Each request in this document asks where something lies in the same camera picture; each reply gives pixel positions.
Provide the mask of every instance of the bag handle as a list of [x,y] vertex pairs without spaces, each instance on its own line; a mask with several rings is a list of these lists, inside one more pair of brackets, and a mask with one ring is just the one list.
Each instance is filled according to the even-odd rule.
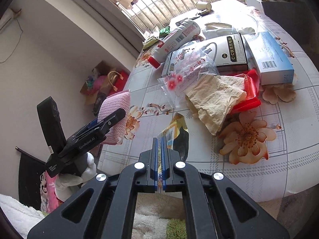
[[118,73],[117,71],[111,71],[111,72],[109,72],[109,73],[107,74],[108,81],[109,81],[109,83],[112,85],[113,90],[114,90],[114,91],[117,91],[117,88],[111,83],[111,79],[110,79],[110,73],[113,73],[113,72],[116,73],[116,74],[118,74],[118,75],[120,76],[120,79],[121,79],[121,80],[123,80],[124,77],[123,77],[120,73]]

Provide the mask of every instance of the clear plastic bag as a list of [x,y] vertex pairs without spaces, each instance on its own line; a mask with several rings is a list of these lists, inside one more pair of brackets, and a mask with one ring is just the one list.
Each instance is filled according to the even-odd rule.
[[184,91],[195,86],[203,74],[219,75],[214,61],[200,47],[185,46],[173,52],[167,74],[158,81],[168,97],[168,102],[175,109],[185,105]]

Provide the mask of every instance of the red package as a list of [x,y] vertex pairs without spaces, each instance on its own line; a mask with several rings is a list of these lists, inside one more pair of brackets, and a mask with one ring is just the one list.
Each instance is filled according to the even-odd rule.
[[113,89],[110,91],[110,93],[108,94],[108,96],[114,94],[114,93],[118,93],[118,92],[121,92],[123,91],[124,89],[124,86],[129,78],[129,75],[124,72],[124,71],[121,71],[120,73],[120,78],[118,78],[115,82],[113,86]]
[[248,71],[247,74],[238,74],[237,77],[245,78],[244,91],[247,93],[246,99],[232,108],[230,114],[244,112],[258,107],[261,101],[258,99],[259,95],[259,76],[255,69]]

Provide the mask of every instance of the red cap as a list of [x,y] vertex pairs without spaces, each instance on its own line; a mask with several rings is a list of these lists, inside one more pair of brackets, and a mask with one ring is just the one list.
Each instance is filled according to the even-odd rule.
[[154,57],[149,57],[147,61],[155,68],[160,66],[160,63],[157,62]]

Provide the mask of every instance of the cup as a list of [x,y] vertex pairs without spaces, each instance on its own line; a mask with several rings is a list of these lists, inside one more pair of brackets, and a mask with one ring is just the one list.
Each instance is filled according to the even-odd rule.
[[202,1],[198,1],[196,3],[196,8],[198,10],[211,10],[212,9],[212,5],[208,2],[202,2]]

